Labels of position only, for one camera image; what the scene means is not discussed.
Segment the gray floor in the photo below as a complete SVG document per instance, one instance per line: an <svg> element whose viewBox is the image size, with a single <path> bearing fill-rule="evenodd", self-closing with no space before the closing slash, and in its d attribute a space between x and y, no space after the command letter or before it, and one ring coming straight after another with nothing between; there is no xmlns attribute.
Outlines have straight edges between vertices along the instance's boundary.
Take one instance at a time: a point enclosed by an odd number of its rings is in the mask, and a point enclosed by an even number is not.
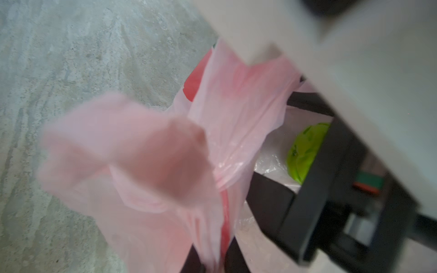
<svg viewBox="0 0 437 273"><path fill-rule="evenodd" d="M124 271L40 189L40 129L106 90L168 107L216 38L188 0L0 0L1 273Z"/></svg>

